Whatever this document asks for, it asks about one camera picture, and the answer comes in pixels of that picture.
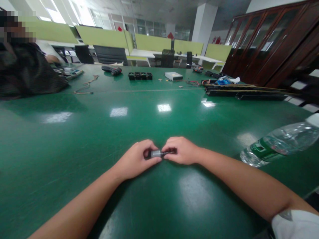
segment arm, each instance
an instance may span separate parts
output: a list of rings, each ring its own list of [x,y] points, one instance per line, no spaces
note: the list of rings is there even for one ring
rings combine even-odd
[[[168,139],[162,151],[172,148],[177,149],[177,154],[167,154],[164,156],[165,159],[181,164],[201,164],[267,221],[289,209],[319,215],[297,194],[257,168],[208,149],[199,148],[183,137]]]
[[[115,189],[126,179],[136,177],[161,161],[161,158],[145,160],[149,149],[158,148],[150,140],[135,143],[110,170],[41,226],[30,239],[87,238]]]

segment glass cabinet door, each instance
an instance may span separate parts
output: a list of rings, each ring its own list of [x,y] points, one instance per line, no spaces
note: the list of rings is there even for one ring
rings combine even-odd
[[[233,35],[235,33],[235,30],[237,28],[238,25],[238,19],[234,20],[232,28],[229,31],[228,37],[226,39],[225,45],[230,45],[231,44],[231,39],[233,38]]]
[[[262,43],[263,39],[267,36],[267,33],[270,27],[273,25],[278,15],[279,15],[279,12],[267,13],[265,20],[263,21],[261,27],[258,29],[255,39],[253,40],[249,49],[246,51],[246,54],[245,54],[246,58],[250,58],[256,53],[259,45]]]
[[[284,38],[283,33],[286,31],[287,27],[295,18],[298,11],[299,9],[296,9],[296,8],[291,9],[282,16],[276,28],[272,31],[270,37],[267,39],[262,49],[258,53],[257,59],[265,59],[268,56],[268,54],[271,52],[273,47],[276,45],[276,43],[280,39]]]
[[[237,33],[236,33],[236,35],[235,35],[235,38],[234,38],[234,40],[233,40],[233,42],[232,42],[232,49],[231,49],[231,51],[230,51],[230,54],[233,54],[233,52],[235,51],[235,49],[236,49],[236,47],[237,47],[237,44],[238,44],[238,42],[239,42],[239,40],[240,40],[240,38],[241,38],[241,36],[242,36],[244,30],[245,30],[245,27],[246,27],[246,25],[247,25],[248,20],[249,20],[249,17],[245,17],[245,18],[242,20],[242,22],[241,22],[241,24],[240,24],[240,26],[239,26],[239,29],[238,29],[238,31],[237,31]]]
[[[250,41],[255,29],[258,26],[260,18],[261,18],[261,16],[259,15],[259,16],[255,16],[252,19],[247,31],[242,36],[242,42],[240,43],[240,45],[239,45],[239,47],[238,47],[238,49],[236,51],[236,55],[241,55],[243,53],[243,51],[245,50],[245,48],[247,47],[247,45],[248,45],[248,43],[249,43],[249,41]]]

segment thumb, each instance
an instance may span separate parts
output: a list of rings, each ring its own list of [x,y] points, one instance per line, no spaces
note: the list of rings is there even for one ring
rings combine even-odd
[[[160,161],[162,161],[162,159],[160,157],[155,157],[155,158],[151,158],[149,160],[145,160],[145,167],[148,169],[150,168],[151,166],[159,163]]]
[[[168,159],[170,161],[174,161],[174,162],[177,162],[178,163],[178,158],[180,156],[176,155],[176,154],[167,154],[164,156],[164,159]]]

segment bottle cap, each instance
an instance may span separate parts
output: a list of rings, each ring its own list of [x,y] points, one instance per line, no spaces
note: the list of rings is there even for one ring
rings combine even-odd
[[[306,122],[319,128],[319,113],[313,114],[306,119]]]

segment finger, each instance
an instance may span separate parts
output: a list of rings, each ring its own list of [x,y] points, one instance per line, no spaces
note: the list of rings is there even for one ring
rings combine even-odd
[[[144,157],[147,157],[148,155],[149,155],[149,150],[147,149],[144,151]]]
[[[145,170],[150,168],[151,166],[159,163],[160,161],[162,161],[162,159],[160,157],[155,157],[155,158],[151,158],[149,160],[145,160],[144,161]]]
[[[180,156],[178,156],[176,154],[167,154],[167,155],[164,156],[164,159],[168,159],[170,161],[174,161],[174,162],[180,163],[179,162]]]
[[[146,150],[146,149],[149,149],[149,148],[152,149],[152,150],[158,150],[158,147],[156,147],[154,145],[153,141],[151,141],[149,139],[141,141],[140,145],[141,145],[143,150]]]
[[[164,147],[162,148],[162,151],[163,152],[166,152],[168,151],[170,148],[177,148],[177,144],[175,141],[172,141],[172,142],[168,142],[164,145]]]
[[[171,137],[171,138],[169,138],[169,139],[166,141],[166,143],[175,141],[175,140],[177,140],[177,139],[179,139],[179,137]]]

